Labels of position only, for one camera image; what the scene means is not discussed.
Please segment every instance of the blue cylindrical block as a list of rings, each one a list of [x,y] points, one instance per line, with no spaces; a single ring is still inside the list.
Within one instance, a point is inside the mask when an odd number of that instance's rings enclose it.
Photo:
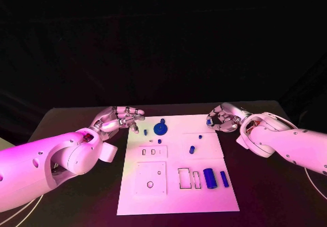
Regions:
[[[190,153],[190,154],[194,153],[194,149],[196,149],[194,146],[190,146],[190,148],[188,148],[188,153]]]
[[[220,175],[222,175],[222,179],[223,179],[223,186],[227,188],[229,184],[227,184],[227,180],[226,180],[226,174],[223,171],[220,172]]]
[[[217,186],[216,186],[213,169],[212,168],[203,169],[203,174],[204,174],[204,178],[206,178],[206,187],[209,189],[216,188]]]

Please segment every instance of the robotic arm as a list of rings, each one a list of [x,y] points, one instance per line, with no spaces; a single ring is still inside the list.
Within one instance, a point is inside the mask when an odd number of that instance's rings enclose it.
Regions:
[[[222,124],[213,124],[213,117]],[[236,142],[245,149],[262,157],[276,152],[291,163],[327,175],[327,134],[298,129],[271,113],[250,114],[230,103],[222,103],[212,110],[206,124],[223,132],[240,126]]]
[[[119,128],[138,133],[144,111],[109,107],[88,128],[0,151],[0,212],[16,208],[85,174],[98,159],[112,162],[116,147],[103,141]]]

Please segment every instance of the black table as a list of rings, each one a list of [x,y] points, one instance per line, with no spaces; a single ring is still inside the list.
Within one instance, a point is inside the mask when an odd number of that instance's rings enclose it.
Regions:
[[[134,106],[145,116],[207,114],[220,103]],[[271,112],[286,118],[275,101],[233,103],[252,113]],[[103,107],[52,109],[30,141],[88,127]],[[20,226],[327,226],[327,200],[317,193],[304,168],[275,153],[262,158],[236,142],[239,132],[217,132],[239,212],[116,216],[128,130],[119,130],[108,141],[118,147],[114,162],[98,161],[88,174],[75,177],[44,194],[31,215]],[[30,207],[10,220],[16,226]],[[0,222],[18,209],[0,214]]]

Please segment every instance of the black background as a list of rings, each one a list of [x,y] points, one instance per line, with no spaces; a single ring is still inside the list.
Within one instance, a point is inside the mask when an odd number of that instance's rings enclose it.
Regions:
[[[301,113],[324,95],[320,6],[1,0],[0,9],[0,136],[16,145],[54,107],[278,100]]]

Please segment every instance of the white board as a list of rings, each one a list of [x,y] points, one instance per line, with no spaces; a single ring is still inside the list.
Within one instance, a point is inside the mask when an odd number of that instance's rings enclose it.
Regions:
[[[220,143],[214,131],[206,126],[206,116],[158,116],[138,121],[139,134],[128,134],[116,215],[239,211]],[[161,118],[168,131],[158,136],[152,127]],[[190,146],[196,148],[193,154],[188,153]],[[190,181],[190,189],[180,189],[178,169],[183,168],[188,169],[186,180]],[[206,168],[213,169],[217,183],[214,189],[206,187]],[[223,186],[220,171],[226,174],[227,188]],[[199,172],[199,178],[193,177],[193,172]]]

